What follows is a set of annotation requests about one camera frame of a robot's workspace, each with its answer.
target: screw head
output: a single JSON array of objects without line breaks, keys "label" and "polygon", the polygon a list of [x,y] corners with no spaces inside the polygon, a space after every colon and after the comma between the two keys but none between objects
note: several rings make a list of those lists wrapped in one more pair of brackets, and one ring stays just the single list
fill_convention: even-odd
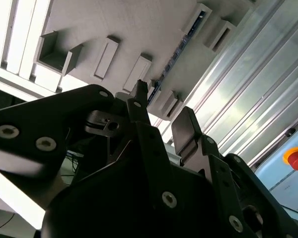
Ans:
[{"label": "screw head", "polygon": [[137,107],[141,108],[141,104],[140,104],[139,102],[134,102],[134,104],[135,104]]},{"label": "screw head", "polygon": [[231,224],[231,226],[239,233],[241,233],[243,231],[243,225],[240,222],[240,220],[236,217],[236,216],[230,216],[228,218],[229,223]]},{"label": "screw head", "polygon": [[210,138],[210,137],[208,137],[207,140],[208,140],[208,142],[210,142],[211,144],[214,143],[214,141],[213,141],[212,138]]},{"label": "screw head", "polygon": [[38,148],[41,151],[50,152],[55,150],[56,148],[56,142],[50,137],[41,137],[36,140],[35,142],[36,148]]},{"label": "screw head", "polygon": [[163,192],[162,200],[169,208],[175,208],[177,206],[177,199],[171,192]]},{"label": "screw head", "polygon": [[100,91],[99,94],[103,97],[108,97],[108,93],[106,93],[104,91]]},{"label": "screw head", "polygon": [[20,134],[18,128],[13,125],[1,125],[0,126],[0,137],[4,139],[13,139]]},{"label": "screw head", "polygon": [[234,156],[234,159],[236,162],[240,163],[240,158],[238,158],[237,156]]}]

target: red emergency stop button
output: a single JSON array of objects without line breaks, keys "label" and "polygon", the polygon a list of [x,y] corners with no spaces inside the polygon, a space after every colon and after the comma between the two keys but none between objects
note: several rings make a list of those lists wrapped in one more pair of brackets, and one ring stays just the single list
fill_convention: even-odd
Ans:
[{"label": "red emergency stop button", "polygon": [[292,148],[284,154],[284,162],[298,171],[298,147]]}]

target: shiny metal wall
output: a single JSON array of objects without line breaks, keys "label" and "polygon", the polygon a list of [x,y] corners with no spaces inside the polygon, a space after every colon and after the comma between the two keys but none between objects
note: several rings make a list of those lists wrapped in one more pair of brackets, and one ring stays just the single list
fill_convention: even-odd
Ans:
[{"label": "shiny metal wall", "polygon": [[277,143],[298,122],[298,0],[250,12],[186,104],[223,154],[252,164]]}]

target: cable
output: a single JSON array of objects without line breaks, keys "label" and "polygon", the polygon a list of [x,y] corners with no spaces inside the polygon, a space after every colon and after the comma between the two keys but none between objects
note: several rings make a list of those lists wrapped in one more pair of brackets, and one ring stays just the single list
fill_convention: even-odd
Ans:
[{"label": "cable", "polygon": [[0,228],[4,227],[6,224],[8,224],[12,220],[14,215],[15,215],[15,213],[12,215],[12,217],[6,223],[4,223],[2,226],[0,226]]}]

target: ceiling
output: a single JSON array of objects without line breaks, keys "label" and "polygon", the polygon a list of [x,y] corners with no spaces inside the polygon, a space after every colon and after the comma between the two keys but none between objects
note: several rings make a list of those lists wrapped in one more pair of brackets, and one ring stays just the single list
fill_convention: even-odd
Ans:
[{"label": "ceiling", "polygon": [[[150,119],[171,144],[170,122],[187,105],[223,154],[252,165],[298,123],[298,0],[3,0],[0,90],[24,101],[90,83],[126,92],[141,54],[151,60],[143,80],[159,80],[199,7],[210,14],[160,82]],[[223,26],[230,34],[216,50]],[[83,44],[65,76],[36,63],[40,36],[53,31],[53,49],[63,54]],[[108,36],[119,45],[97,79]]]}]

